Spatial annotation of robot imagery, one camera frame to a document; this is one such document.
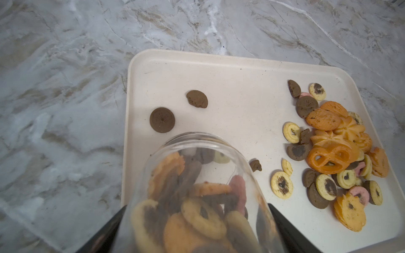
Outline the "yellow flower cookie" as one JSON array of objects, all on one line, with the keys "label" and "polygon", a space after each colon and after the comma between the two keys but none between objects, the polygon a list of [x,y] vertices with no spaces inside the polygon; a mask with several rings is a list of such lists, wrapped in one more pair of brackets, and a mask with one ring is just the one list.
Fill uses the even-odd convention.
[{"label": "yellow flower cookie", "polygon": [[339,222],[351,231],[360,232],[366,225],[366,213],[359,197],[347,192],[345,195],[337,197],[333,208]]}]

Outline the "small brown cookie crumb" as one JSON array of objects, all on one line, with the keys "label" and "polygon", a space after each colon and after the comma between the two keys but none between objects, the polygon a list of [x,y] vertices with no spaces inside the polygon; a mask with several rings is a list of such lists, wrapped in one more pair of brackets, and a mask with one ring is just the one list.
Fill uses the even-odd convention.
[{"label": "small brown cookie crumb", "polygon": [[262,165],[258,159],[251,160],[250,167],[252,169],[252,172],[262,171]]}]

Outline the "yellow ring chocolate cookie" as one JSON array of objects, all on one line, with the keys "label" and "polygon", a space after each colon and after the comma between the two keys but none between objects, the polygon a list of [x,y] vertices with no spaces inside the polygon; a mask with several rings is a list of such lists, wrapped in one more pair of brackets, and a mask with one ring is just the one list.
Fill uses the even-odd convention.
[{"label": "yellow ring chocolate cookie", "polygon": [[290,176],[283,172],[276,172],[271,178],[271,188],[276,196],[288,199],[292,196],[294,186]]}]

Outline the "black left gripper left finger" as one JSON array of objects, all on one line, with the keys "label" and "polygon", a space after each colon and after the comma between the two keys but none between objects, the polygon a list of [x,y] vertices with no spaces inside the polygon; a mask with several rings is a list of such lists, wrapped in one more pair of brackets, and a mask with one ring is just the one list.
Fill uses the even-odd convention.
[{"label": "black left gripper left finger", "polygon": [[110,253],[127,206],[123,206],[76,253]]}]

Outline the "round brown chocolate cookie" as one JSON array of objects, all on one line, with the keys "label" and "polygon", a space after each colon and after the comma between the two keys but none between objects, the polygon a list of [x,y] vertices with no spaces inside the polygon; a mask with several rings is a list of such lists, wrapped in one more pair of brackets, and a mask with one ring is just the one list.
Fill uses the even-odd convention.
[{"label": "round brown chocolate cookie", "polygon": [[159,107],[153,110],[150,115],[150,125],[158,133],[170,132],[176,123],[176,119],[171,110]]}]

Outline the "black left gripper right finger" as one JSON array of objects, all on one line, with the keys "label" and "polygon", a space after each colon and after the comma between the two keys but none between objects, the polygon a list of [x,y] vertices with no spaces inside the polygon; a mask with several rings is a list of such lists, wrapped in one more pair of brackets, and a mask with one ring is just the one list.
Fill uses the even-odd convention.
[{"label": "black left gripper right finger", "polygon": [[321,253],[271,203],[268,206],[289,253]]}]

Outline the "jar with beige lid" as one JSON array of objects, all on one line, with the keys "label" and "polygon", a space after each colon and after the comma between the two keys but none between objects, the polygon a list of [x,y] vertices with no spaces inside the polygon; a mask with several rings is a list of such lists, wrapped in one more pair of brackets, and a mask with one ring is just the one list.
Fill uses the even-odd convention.
[{"label": "jar with beige lid", "polygon": [[284,253],[246,159],[212,134],[186,132],[147,159],[126,196],[113,253]]}]

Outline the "oval brown chocolate cookie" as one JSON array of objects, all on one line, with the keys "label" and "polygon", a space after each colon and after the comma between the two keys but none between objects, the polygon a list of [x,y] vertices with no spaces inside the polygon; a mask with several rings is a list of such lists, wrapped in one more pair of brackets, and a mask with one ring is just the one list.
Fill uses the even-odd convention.
[{"label": "oval brown chocolate cookie", "polygon": [[188,103],[196,108],[207,108],[208,107],[208,98],[206,95],[198,90],[191,90],[186,94]]}]

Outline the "orange chocolate chip cookie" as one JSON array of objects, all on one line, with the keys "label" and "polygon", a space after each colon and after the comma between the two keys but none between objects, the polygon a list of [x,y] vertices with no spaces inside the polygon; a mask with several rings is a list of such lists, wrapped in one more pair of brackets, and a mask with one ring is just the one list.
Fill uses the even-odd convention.
[{"label": "orange chocolate chip cookie", "polygon": [[332,131],[342,122],[337,114],[322,108],[309,113],[305,120],[310,126],[323,131]]}]

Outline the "orange pretzel cookie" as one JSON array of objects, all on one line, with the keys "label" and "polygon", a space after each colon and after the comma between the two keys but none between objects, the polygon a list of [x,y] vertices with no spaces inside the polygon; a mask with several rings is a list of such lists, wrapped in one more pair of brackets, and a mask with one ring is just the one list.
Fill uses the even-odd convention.
[{"label": "orange pretzel cookie", "polygon": [[321,174],[334,175],[344,171],[354,159],[355,155],[350,147],[331,143],[325,147],[312,148],[306,162],[312,169]]}]

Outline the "beige plastic tray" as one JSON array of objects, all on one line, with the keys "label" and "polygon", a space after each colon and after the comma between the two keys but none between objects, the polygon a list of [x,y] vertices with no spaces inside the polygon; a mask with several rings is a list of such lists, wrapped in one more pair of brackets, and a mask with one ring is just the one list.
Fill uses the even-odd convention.
[{"label": "beige plastic tray", "polygon": [[[169,50],[145,50],[128,67],[127,108],[121,203],[133,188],[137,174],[151,154],[174,136],[185,132],[206,132],[221,137],[247,160],[257,158],[261,172],[253,177],[262,193],[320,251],[326,253],[402,253],[405,250],[405,196],[393,170],[377,178],[383,193],[381,206],[368,205],[362,231],[348,230],[332,209],[313,207],[302,185],[305,162],[293,162],[291,198],[277,198],[270,188],[272,173],[281,169],[287,142],[282,134],[285,122],[301,127],[306,122],[295,110],[287,81],[301,87],[320,83],[327,99],[356,112],[367,134],[382,147],[382,130],[376,129],[353,79],[337,67],[250,58],[228,57]],[[203,92],[208,107],[188,103],[191,90]],[[150,125],[154,109],[172,111],[176,123],[167,133]]]}]

